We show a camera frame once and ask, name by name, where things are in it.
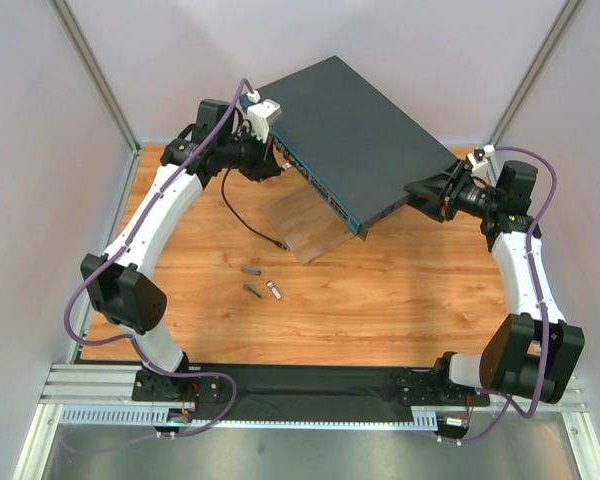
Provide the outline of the blue-faced grey network switch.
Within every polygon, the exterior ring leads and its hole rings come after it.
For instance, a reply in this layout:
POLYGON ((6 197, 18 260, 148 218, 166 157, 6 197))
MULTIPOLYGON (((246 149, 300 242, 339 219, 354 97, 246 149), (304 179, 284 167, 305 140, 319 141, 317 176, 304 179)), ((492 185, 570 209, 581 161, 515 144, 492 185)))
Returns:
POLYGON ((337 56, 258 87, 278 103, 274 144, 349 230, 368 230, 406 204, 405 186, 456 156, 337 56))

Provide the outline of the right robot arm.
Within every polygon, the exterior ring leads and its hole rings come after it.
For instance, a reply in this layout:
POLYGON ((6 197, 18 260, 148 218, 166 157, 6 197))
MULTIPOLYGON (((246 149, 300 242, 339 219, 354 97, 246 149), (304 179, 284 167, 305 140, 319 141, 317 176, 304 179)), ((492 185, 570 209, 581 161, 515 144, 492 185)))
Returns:
POLYGON ((407 203, 439 221, 459 212, 480 229, 499 269, 507 315, 479 355, 447 352, 438 359, 453 385, 558 403, 585 344, 581 328, 566 323, 553 300, 542 263, 539 218, 529 214, 538 170, 504 164, 495 185, 481 183, 468 161, 405 186, 407 203))

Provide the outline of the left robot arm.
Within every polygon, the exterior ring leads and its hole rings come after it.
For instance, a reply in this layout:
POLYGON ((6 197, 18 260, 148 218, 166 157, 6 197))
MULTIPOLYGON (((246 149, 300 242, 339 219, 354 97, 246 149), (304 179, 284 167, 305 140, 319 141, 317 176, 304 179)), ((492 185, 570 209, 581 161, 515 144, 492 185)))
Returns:
POLYGON ((100 255, 81 263, 84 290, 95 311, 132 342, 144 365, 173 375, 185 363, 165 322, 166 294, 152 277, 159 257, 189 206, 224 169, 261 182, 282 169, 271 151, 270 128, 280 105, 256 94, 244 112, 204 100, 195 123, 163 151, 153 183, 131 220, 100 255))

